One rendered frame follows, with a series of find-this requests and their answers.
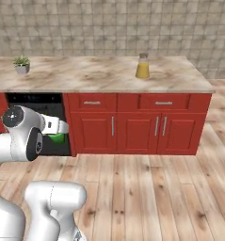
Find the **wide red drawer front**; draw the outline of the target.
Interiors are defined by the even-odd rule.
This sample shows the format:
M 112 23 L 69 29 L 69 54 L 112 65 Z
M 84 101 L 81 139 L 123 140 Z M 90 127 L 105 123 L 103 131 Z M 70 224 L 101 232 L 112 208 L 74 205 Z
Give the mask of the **wide red drawer front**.
M 202 113 L 208 110 L 211 97 L 210 93 L 122 93 L 118 95 L 118 110 Z

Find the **glass pitcher with orange juice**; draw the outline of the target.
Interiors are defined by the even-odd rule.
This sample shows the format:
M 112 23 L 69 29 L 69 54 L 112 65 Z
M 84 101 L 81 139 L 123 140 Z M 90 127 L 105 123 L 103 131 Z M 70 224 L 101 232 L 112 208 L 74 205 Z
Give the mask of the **glass pitcher with orange juice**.
M 137 63 L 136 77 L 146 79 L 150 76 L 149 74 L 149 61 L 147 53 L 140 53 L 139 60 Z

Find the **black dishwasher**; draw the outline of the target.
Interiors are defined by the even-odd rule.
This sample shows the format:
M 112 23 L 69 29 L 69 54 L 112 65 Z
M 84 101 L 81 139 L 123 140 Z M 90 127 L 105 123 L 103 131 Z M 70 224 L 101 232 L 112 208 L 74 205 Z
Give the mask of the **black dishwasher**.
M 8 106 L 22 105 L 44 115 L 67 121 L 61 93 L 7 93 Z M 41 155 L 71 156 L 69 135 L 63 143 L 55 143 L 49 136 L 43 137 Z

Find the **small potted green plant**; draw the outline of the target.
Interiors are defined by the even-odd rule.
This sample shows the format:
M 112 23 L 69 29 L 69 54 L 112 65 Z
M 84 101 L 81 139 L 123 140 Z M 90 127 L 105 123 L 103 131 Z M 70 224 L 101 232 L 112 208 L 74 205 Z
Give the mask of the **small potted green plant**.
M 18 74 L 27 74 L 30 70 L 30 60 L 27 56 L 16 56 L 13 58 L 13 65 Z

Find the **narrow red drawer front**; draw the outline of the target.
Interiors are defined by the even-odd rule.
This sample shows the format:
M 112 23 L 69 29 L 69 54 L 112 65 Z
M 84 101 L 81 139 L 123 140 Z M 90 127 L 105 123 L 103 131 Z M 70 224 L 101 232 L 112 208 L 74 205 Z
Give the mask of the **narrow red drawer front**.
M 117 95 L 114 93 L 70 93 L 68 100 L 72 112 L 109 112 L 117 109 Z

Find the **green cup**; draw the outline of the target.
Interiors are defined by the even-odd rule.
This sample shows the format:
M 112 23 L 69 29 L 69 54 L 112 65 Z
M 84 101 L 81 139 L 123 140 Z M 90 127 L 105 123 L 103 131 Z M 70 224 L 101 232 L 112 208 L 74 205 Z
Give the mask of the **green cup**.
M 49 138 L 51 138 L 55 144 L 62 144 L 65 142 L 64 134 L 50 134 Z

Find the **red cupboard door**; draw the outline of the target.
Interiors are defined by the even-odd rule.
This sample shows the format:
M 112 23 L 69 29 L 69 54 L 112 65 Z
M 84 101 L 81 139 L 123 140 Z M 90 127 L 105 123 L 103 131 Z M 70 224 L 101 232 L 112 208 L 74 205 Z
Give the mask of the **red cupboard door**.
M 111 117 L 114 116 L 114 136 Z M 116 113 L 71 113 L 72 134 L 78 153 L 114 153 L 117 149 Z
M 165 136 L 164 118 L 168 117 Z M 158 154 L 195 155 L 199 146 L 205 114 L 168 113 L 163 114 L 157 145 Z
M 154 136 L 155 119 L 159 113 L 119 113 L 118 153 L 155 154 L 159 132 Z

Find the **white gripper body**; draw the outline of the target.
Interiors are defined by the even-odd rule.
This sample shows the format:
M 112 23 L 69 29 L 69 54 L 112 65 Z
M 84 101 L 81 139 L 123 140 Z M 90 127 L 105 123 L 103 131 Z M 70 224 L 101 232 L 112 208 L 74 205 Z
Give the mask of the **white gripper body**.
M 69 133 L 69 124 L 64 120 L 59 120 L 57 124 L 57 132 L 59 134 L 68 134 Z

